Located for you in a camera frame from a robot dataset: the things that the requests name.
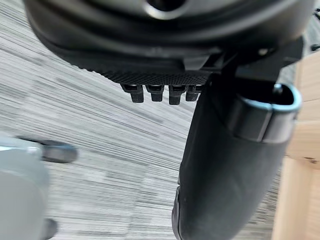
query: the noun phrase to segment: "gray object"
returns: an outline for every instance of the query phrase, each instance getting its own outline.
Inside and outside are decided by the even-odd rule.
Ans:
[[[0,137],[0,239],[41,240],[49,174],[36,142]]]

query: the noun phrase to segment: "caster wheel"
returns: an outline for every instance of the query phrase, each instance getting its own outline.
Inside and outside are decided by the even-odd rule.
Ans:
[[[77,160],[78,151],[71,144],[27,136],[17,136],[17,138],[41,144],[43,146],[42,160],[46,162],[69,164]]]

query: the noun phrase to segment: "floor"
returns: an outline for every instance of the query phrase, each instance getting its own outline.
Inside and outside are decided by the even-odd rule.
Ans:
[[[294,68],[283,72],[291,81]],[[70,165],[48,163],[55,240],[174,240],[171,210],[195,103],[133,104],[110,80],[59,59],[0,0],[0,131],[76,145]],[[269,240],[279,176],[236,240]]]

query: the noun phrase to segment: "black plastic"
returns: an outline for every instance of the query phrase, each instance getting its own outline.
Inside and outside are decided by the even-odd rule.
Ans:
[[[17,138],[41,144],[43,146],[42,160],[46,162],[69,164],[78,158],[78,150],[69,143],[33,136],[17,136]]]
[[[236,92],[212,84],[198,100],[172,211],[179,240],[231,240],[249,221],[281,165],[290,136],[277,143],[243,139],[220,118],[216,106],[226,105],[212,97],[228,96],[232,102]],[[231,114],[234,110],[227,108]],[[283,120],[290,125],[295,117]]]
[[[86,0],[24,3],[38,38],[73,65],[121,84],[196,85],[208,79],[203,68],[212,56],[242,52],[246,62],[255,62],[266,57],[258,55],[260,49],[274,51],[297,39],[314,1],[239,1],[232,8],[169,21],[120,14]],[[254,54],[246,56],[248,51]]]
[[[171,85],[169,86],[169,104],[179,105],[181,95],[186,92],[187,86],[185,85]]]

